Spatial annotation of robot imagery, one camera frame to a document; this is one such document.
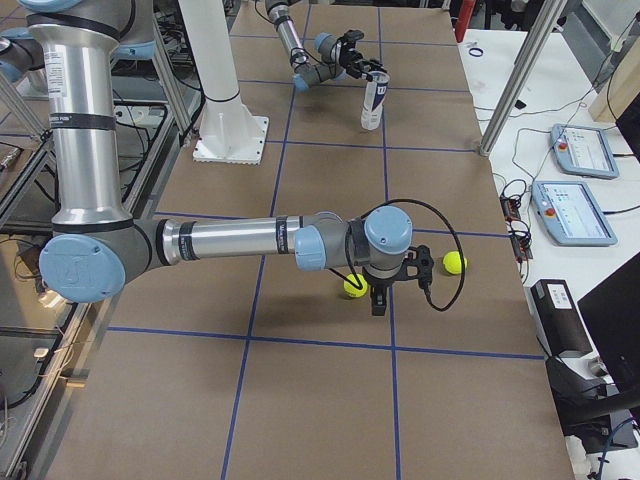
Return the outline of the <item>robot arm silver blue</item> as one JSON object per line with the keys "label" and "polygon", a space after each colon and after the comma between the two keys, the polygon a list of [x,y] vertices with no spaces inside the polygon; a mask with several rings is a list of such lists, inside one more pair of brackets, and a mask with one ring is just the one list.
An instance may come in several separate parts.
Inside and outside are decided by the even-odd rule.
{"label": "robot arm silver blue", "polygon": [[367,59],[357,49],[357,42],[364,33],[349,29],[342,36],[320,33],[314,41],[319,58],[307,50],[297,33],[290,16],[294,1],[266,1],[267,20],[275,29],[288,56],[293,70],[293,83],[297,90],[307,91],[311,87],[329,80],[340,80],[350,76],[359,80],[373,81],[377,73],[386,73],[383,64]]}
{"label": "robot arm silver blue", "polygon": [[39,269],[67,300],[118,294],[147,271],[203,258],[291,254],[306,271],[347,267],[364,278],[381,315],[397,281],[415,278],[412,222],[381,205],[360,218],[333,213],[212,222],[139,221],[123,206],[111,59],[153,50],[148,1],[28,1],[29,34],[41,46],[56,151],[60,207]]}

